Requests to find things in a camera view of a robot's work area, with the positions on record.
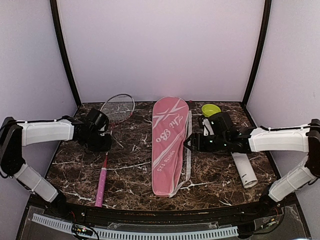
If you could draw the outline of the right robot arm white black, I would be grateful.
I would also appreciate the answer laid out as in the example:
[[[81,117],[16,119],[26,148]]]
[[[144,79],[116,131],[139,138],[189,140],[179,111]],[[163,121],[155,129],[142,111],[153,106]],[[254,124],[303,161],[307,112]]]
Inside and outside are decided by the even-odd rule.
[[[204,133],[192,133],[184,146],[191,151],[213,153],[249,154],[265,151],[296,151],[307,156],[285,176],[273,182],[255,205],[255,213],[266,217],[275,203],[320,177],[320,121],[293,127],[237,128],[227,112],[219,112],[207,118],[209,125]]]

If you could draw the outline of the green plastic bowl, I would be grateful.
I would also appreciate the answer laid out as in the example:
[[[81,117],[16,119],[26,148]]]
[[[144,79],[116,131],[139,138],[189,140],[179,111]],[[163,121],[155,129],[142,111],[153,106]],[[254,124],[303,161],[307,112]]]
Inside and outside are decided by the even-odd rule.
[[[202,114],[208,118],[214,114],[220,113],[221,109],[215,104],[205,104],[201,108]]]

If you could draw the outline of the pink racket top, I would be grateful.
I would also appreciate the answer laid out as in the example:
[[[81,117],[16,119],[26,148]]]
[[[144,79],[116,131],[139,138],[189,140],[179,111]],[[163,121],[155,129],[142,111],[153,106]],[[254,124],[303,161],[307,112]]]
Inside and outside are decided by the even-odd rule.
[[[112,142],[113,129],[120,123],[126,121],[131,117],[135,109],[134,99],[127,93],[120,93],[109,98],[101,107],[100,111],[104,113],[109,120],[109,127],[104,127],[104,137],[107,137],[109,142]],[[95,207],[101,208],[103,206],[103,199],[105,193],[105,185],[107,179],[107,161],[109,150],[106,150],[105,160],[99,175],[99,182],[97,187]]]

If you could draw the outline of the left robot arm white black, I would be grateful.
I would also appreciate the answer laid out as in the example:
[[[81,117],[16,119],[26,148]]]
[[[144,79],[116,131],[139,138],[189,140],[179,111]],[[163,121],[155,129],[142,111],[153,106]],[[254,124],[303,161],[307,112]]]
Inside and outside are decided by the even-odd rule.
[[[110,119],[93,108],[81,119],[62,116],[47,120],[16,120],[6,117],[0,126],[0,175],[14,178],[31,192],[51,204],[60,218],[71,213],[65,195],[32,168],[23,156],[23,148],[55,142],[75,142],[91,152],[107,152],[112,145],[108,129]]]

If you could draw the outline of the pink racket bag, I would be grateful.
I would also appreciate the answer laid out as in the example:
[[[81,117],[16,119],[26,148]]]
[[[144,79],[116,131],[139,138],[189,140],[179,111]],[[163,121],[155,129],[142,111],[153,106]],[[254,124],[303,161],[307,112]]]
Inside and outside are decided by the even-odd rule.
[[[152,110],[151,185],[158,197],[173,197],[184,161],[184,142],[192,132],[192,113],[179,97],[159,99]]]

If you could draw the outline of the black frame post left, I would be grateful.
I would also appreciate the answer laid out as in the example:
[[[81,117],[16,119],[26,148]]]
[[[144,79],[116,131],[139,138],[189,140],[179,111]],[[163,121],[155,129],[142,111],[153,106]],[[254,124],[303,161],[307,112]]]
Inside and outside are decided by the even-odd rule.
[[[82,105],[82,101],[76,86],[76,82],[72,73],[71,64],[69,61],[69,56],[67,53],[67,48],[63,36],[63,29],[61,25],[60,15],[59,15],[59,9],[58,9],[58,1],[57,0],[49,0],[50,3],[50,9],[51,9],[51,15],[56,35],[56,40],[60,52],[60,56],[62,59],[64,71],[67,77],[68,85],[70,87],[74,102],[76,106],[79,108]]]

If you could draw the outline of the white shuttlecock tube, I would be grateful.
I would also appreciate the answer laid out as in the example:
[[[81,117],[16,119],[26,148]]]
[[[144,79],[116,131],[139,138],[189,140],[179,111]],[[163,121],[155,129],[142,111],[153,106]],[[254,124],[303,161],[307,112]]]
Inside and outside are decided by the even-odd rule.
[[[231,155],[243,187],[245,189],[254,187],[258,183],[258,179],[247,154],[234,152]]]

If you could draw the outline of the black frame post right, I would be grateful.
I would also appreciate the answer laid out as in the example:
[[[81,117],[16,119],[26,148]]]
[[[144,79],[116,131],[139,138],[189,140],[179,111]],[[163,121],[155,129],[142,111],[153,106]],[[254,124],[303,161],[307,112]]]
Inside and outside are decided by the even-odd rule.
[[[263,54],[263,49],[264,49],[264,45],[265,45],[265,40],[266,40],[266,36],[267,36],[271,8],[272,8],[272,0],[265,0],[257,46],[256,46],[256,50],[255,50],[255,55],[254,55],[254,59],[252,62],[252,67],[251,67],[250,75],[249,75],[248,82],[246,85],[246,89],[244,92],[244,96],[241,101],[243,108],[246,108],[248,105],[248,102],[249,102],[249,99],[250,99],[250,96],[252,94],[252,90],[253,90],[253,87],[255,84],[255,80],[257,77],[257,73],[258,73],[258,69],[260,66],[260,62],[261,62],[261,58],[262,58],[262,54]]]

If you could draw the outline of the black frame post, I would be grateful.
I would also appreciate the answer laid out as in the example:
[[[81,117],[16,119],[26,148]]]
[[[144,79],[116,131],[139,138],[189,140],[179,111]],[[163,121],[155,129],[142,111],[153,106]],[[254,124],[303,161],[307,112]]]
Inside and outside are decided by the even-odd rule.
[[[255,50],[255,55],[254,55],[254,59],[252,62],[252,67],[251,67],[250,75],[249,75],[248,82],[246,85],[246,89],[244,92],[244,96],[241,101],[243,108],[246,108],[248,105],[248,102],[249,102],[249,99],[250,99],[250,96],[252,94],[252,90],[253,90],[253,87],[255,84],[255,80],[257,77],[257,73],[258,73],[258,69],[260,66],[260,62],[261,62],[261,58],[262,58],[262,54],[263,54],[263,49],[264,49],[264,45],[265,45],[265,40],[266,40],[266,36],[267,36],[271,8],[272,8],[272,0],[265,0],[257,46],[256,46],[256,50]]]
[[[51,9],[51,15],[56,35],[56,40],[60,52],[60,56],[62,59],[64,71],[67,77],[68,85],[70,87],[74,102],[76,106],[79,108],[82,105],[82,101],[76,86],[76,82],[72,73],[71,64],[69,61],[69,56],[67,53],[67,48],[63,36],[63,29],[61,25],[60,15],[59,15],[59,9],[58,9],[58,1],[57,0],[49,0],[50,3],[50,9]]]

